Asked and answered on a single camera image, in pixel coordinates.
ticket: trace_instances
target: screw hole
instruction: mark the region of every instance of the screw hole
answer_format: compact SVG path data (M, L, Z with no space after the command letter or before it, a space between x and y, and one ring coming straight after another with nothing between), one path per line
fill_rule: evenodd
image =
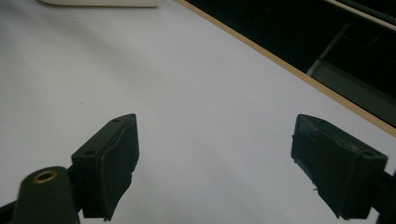
M95 151L89 150L89 151L84 152L84 155L86 155L86 156L91 156L91 155L93 155L94 153L95 153Z
M58 175L58 173L53 170L43 171L40 174L35 176L35 178L33 179L33 182L36 184L43 184L43 183L51 181L57 175Z

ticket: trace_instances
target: black plastic part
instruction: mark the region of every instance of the black plastic part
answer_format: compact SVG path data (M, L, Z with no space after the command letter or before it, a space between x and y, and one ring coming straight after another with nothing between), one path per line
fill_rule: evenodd
M11 222L12 213L14 212L15 202L8 203L0 207L0 224Z
M373 208L379 212L377 224L396 223L396 174L387 173L375 181Z
M78 178L78 175L76 174L73 166L69 167L67 171L69 172L70 188L73 191L73 199L75 203L76 213L78 213L82 209L84 200L87 199L84 182L83 179Z
M388 157L328 121L299 115L291 157L344 219L367 218Z
M72 155L72 170L82 182L84 217L110 220L130 187L139 158L135 114L111 120Z
M12 223L79 223L67 170L55 166L28 175L21 182Z

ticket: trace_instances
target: white table surface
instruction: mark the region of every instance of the white table surface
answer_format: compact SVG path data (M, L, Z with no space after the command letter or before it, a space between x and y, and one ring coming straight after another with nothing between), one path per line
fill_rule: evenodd
M175 0L0 1L0 204L16 200L33 171L70 166L94 133L129 113L141 156L111 223L347 223L290 157L300 113L351 133L396 169L394 137Z

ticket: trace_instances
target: white object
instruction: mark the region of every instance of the white object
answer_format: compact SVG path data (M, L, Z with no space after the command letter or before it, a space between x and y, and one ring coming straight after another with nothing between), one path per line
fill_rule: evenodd
M156 7L160 0L39 0L56 6L78 7Z

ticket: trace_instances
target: white tabletop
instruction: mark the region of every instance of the white tabletop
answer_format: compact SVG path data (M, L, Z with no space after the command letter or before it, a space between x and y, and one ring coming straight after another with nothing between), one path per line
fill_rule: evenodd
M300 113L351 133L396 169L394 137L175 0L0 1L0 204L16 200L33 171L70 166L94 133L129 113L141 156L111 223L345 223L290 157Z

